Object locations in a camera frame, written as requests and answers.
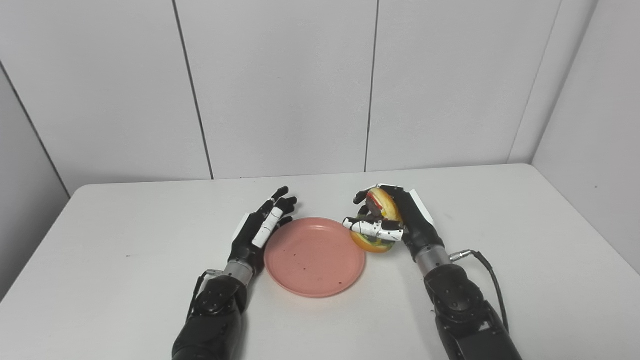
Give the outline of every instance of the robot finger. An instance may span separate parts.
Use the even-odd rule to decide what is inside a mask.
[[[297,197],[288,197],[286,199],[281,199],[281,209],[284,215],[291,214],[296,210],[296,204],[298,203]]]
[[[263,247],[267,240],[269,240],[271,233],[276,229],[278,222],[285,214],[285,210],[292,208],[297,202],[298,199],[296,197],[279,198],[267,216],[267,219],[262,223],[262,226],[253,238],[252,243],[257,247]]]
[[[274,204],[284,195],[289,193],[289,187],[283,186],[279,188],[264,204],[258,209],[258,213],[260,213],[264,218],[266,218],[271,210],[273,209]]]
[[[292,221],[293,221],[293,217],[283,217],[282,220],[280,220],[278,222],[278,225],[276,226],[274,231],[276,231],[277,229],[283,227],[284,225],[287,225],[288,223],[290,223]]]
[[[389,184],[375,184],[374,186],[370,186],[364,190],[360,190],[357,194],[356,197],[353,199],[353,203],[354,204],[359,204],[362,201],[364,201],[364,199],[367,197],[367,193],[369,192],[369,190],[373,189],[373,188],[382,188],[384,190],[384,188],[398,188],[395,185],[389,185]]]
[[[354,233],[388,241],[401,241],[404,234],[404,227],[398,221],[345,218],[342,225]]]
[[[369,207],[367,205],[363,205],[358,211],[358,217],[365,217],[369,214]]]

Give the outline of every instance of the white finger segment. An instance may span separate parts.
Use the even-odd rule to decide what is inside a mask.
[[[258,230],[258,233],[253,238],[252,243],[257,247],[263,247],[267,243],[273,229],[278,225],[278,221],[282,218],[284,212],[282,209],[273,208],[269,213],[267,219],[262,223],[262,227]]]
[[[382,229],[382,221],[377,221],[373,224],[368,223],[366,221],[357,221],[352,223],[349,218],[344,219],[342,222],[344,227],[347,227],[349,230],[360,233],[366,236],[371,236],[373,238],[378,238],[382,240],[388,241],[401,241],[402,235],[404,234],[404,230],[384,230]]]

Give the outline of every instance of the black forearm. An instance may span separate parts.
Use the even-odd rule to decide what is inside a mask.
[[[233,277],[207,281],[173,344],[173,360],[229,360],[242,333],[246,288]]]

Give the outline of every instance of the robotic hand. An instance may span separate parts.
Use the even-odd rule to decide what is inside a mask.
[[[187,322],[173,344],[173,360],[228,360],[242,333],[247,286],[264,269],[264,245],[271,234],[290,222],[295,197],[278,189],[258,211],[238,225],[224,271],[207,270],[193,291]]]
[[[386,220],[388,209],[371,196],[370,190],[388,194],[402,221]],[[427,293],[435,306],[436,326],[451,360],[522,360],[508,332],[502,294],[489,262],[480,252],[464,250],[447,255],[442,239],[433,227],[433,218],[415,190],[378,184],[359,192],[354,203],[366,199],[358,218],[345,218],[350,230],[381,241],[399,241],[409,248],[413,261],[424,277]],[[502,309],[502,320],[484,299],[480,289],[467,277],[462,267],[453,264],[469,255],[491,273]]]

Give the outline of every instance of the panel seam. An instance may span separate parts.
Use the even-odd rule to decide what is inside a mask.
[[[373,33],[373,59],[371,61],[371,87],[369,88],[369,117],[367,118],[367,142],[364,149],[364,172],[367,172],[367,160],[369,157],[369,132],[371,131],[371,104],[373,101],[373,74],[376,70],[376,45],[378,43],[378,14],[380,13],[380,0],[376,3],[376,27]]]
[[[189,64],[189,55],[187,54],[187,45],[184,42],[184,34],[182,32],[182,24],[180,23],[180,15],[178,15],[178,5],[175,0],[172,0],[173,12],[175,14],[175,22],[178,25],[178,33],[180,34],[180,42],[182,43],[182,52],[184,53],[184,62],[187,65],[187,74],[189,75],[189,84],[191,84],[191,93],[193,94],[193,103],[196,107],[196,114],[198,115],[198,123],[200,124],[200,134],[202,135],[202,144],[204,146],[204,152],[207,156],[207,165],[209,166],[209,175],[213,180],[213,168],[211,167],[211,157],[209,156],[209,147],[207,146],[207,137],[204,133],[204,125],[202,124],[202,116],[200,114],[200,105],[198,104],[198,96],[196,94],[196,86],[193,82],[193,74],[191,73],[191,65]]]
[[[560,7],[562,6],[564,0],[560,0],[558,7],[556,9],[556,16],[554,17],[554,23],[551,25],[551,30],[549,31],[549,35],[547,36],[547,43],[545,44],[545,48],[542,51],[542,57],[540,58],[540,63],[538,64],[538,69],[536,70],[536,75],[533,78],[533,82],[531,83],[531,88],[529,89],[529,96],[527,97],[527,102],[525,103],[524,109],[522,110],[522,116],[520,117],[520,123],[518,124],[518,130],[516,131],[515,136],[513,137],[513,141],[511,142],[511,148],[509,150],[509,155],[507,156],[507,160],[505,163],[509,163],[511,159],[511,155],[513,153],[513,147],[516,145],[516,140],[518,139],[518,135],[520,134],[520,130],[522,129],[522,122],[527,113],[527,108],[529,107],[529,101],[531,100],[531,95],[533,94],[533,89],[536,87],[536,82],[538,81],[538,75],[540,74],[540,68],[542,68],[542,64],[545,61],[545,57],[547,55],[547,48],[549,47],[549,42],[551,41],[551,36],[554,33],[554,29],[556,28],[556,22],[558,20],[558,14],[560,14]]]
[[[53,172],[56,174],[56,177],[58,178],[58,181],[60,182],[60,185],[62,185],[62,189],[65,191],[65,195],[67,195],[67,197],[69,199],[71,199],[71,195],[69,194],[69,190],[67,189],[67,186],[65,185],[65,182],[62,180],[62,177],[60,176],[60,172],[58,172],[58,168],[56,168],[56,164],[54,164],[53,160],[51,159],[51,155],[49,154],[49,151],[47,150],[47,147],[44,145],[44,142],[42,141],[42,137],[40,136],[40,133],[38,132],[38,129],[36,129],[36,126],[34,125],[33,121],[31,120],[31,116],[29,116],[29,112],[27,111],[27,108],[24,106],[24,103],[22,102],[22,99],[20,98],[20,95],[18,94],[18,90],[16,90],[15,86],[13,85],[13,81],[9,77],[9,73],[7,72],[7,70],[4,67],[4,64],[2,63],[1,60],[0,60],[0,69],[4,73],[4,76],[6,76],[6,79],[9,82],[9,86],[11,86],[11,89],[13,90],[13,94],[15,95],[15,98],[18,100],[18,103],[20,104],[20,108],[22,108],[22,112],[24,112],[24,115],[26,116],[27,121],[29,122],[29,125],[31,126],[31,130],[33,130],[34,134],[36,135],[36,138],[38,139],[38,143],[40,143],[40,146],[41,146],[42,150],[44,151],[44,154],[47,157],[47,160],[49,160],[49,164],[51,164],[51,167],[53,168]]]

